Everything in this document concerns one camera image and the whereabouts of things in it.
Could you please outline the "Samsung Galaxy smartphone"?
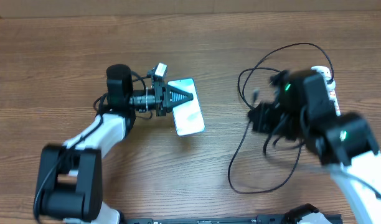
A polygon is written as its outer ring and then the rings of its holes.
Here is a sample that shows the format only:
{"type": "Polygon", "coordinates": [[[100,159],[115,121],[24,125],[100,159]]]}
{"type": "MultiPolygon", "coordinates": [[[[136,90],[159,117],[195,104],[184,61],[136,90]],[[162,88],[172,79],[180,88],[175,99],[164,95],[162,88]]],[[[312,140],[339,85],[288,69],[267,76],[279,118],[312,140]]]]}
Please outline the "Samsung Galaxy smartphone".
{"type": "Polygon", "coordinates": [[[172,80],[168,82],[173,86],[188,93],[192,93],[194,99],[173,108],[174,123],[179,136],[201,133],[205,130],[197,90],[192,78],[172,80]]]}

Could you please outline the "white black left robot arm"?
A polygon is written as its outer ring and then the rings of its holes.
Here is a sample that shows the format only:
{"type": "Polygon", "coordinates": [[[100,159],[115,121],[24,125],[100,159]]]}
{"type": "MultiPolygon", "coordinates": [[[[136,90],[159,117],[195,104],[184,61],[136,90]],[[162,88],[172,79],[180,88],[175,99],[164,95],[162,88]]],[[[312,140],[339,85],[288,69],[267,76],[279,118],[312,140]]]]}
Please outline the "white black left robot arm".
{"type": "Polygon", "coordinates": [[[108,91],[93,104],[95,120],[63,144],[44,146],[33,202],[35,221],[48,216],[66,223],[125,223],[124,214],[103,201],[102,159],[124,140],[136,121],[136,112],[156,116],[177,115],[178,108],[197,105],[191,78],[165,83],[167,66],[157,64],[147,72],[152,88],[135,90],[144,78],[124,64],[106,70],[108,91]]]}

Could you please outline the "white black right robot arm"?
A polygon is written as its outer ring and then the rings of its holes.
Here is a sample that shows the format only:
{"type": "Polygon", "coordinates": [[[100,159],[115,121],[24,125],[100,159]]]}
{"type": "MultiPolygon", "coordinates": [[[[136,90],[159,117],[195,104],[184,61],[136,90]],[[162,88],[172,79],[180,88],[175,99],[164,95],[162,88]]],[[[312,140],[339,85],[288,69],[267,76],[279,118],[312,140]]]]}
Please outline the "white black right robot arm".
{"type": "Polygon", "coordinates": [[[271,78],[275,101],[248,112],[253,130],[299,139],[345,195],[358,223],[381,223],[381,152],[358,113],[339,114],[324,75],[282,71],[271,78]]]}

